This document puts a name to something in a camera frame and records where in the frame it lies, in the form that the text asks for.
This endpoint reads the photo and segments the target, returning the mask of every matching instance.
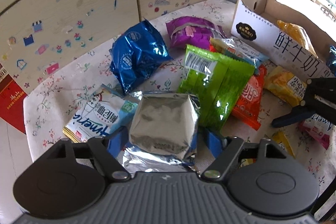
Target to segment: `pink snack package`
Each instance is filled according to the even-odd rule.
[[[299,130],[308,133],[317,140],[325,149],[329,147],[330,134],[334,125],[320,115],[314,114],[309,119],[299,123]]]
[[[185,48],[186,44],[208,50],[210,37],[227,38],[221,26],[198,17],[179,17],[166,23],[171,47]]]

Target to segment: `barcode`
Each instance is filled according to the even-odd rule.
[[[185,58],[184,67],[207,75],[212,75],[216,64],[216,61],[211,61],[194,52],[188,52]]]

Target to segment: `green snack bag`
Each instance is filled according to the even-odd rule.
[[[254,67],[218,52],[187,45],[184,69],[177,92],[197,95],[201,103],[199,125],[218,132],[253,75]]]

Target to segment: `white cardboard box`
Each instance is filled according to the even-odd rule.
[[[277,27],[278,19],[303,27],[319,58],[283,33]],[[304,14],[277,0],[238,0],[231,33],[305,82],[308,78],[334,77],[323,60],[328,45],[336,46],[336,42]]]

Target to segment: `floral tablecloth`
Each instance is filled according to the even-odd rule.
[[[169,46],[165,22],[180,16],[202,17],[223,26],[229,33],[234,10],[235,4],[231,2],[207,0],[151,20],[151,23],[160,31]],[[109,49],[115,39],[106,41],[57,71],[25,98],[26,134],[33,161],[64,137],[63,126],[95,89],[101,84],[111,88],[117,85],[118,81],[109,69],[111,63]],[[162,64],[157,72],[139,87],[139,90],[176,90],[183,75],[184,52],[180,49],[171,49],[170,55],[174,59]],[[271,62],[265,65],[268,71],[274,67]],[[222,134],[235,135],[247,142],[259,142],[261,138],[271,137],[279,130],[270,126],[272,119],[287,114],[290,110],[291,108],[283,101],[264,90],[259,114],[260,129],[256,132],[236,118],[230,117],[222,128]],[[331,136],[329,149],[325,150],[309,135],[300,133],[296,126],[294,124],[280,130],[283,130],[288,137],[296,159],[316,178],[322,193],[336,174],[335,133]],[[206,148],[198,148],[196,164],[200,170],[204,170],[213,160],[213,156]],[[315,217],[319,219],[323,216],[335,201],[335,197],[330,198]]]

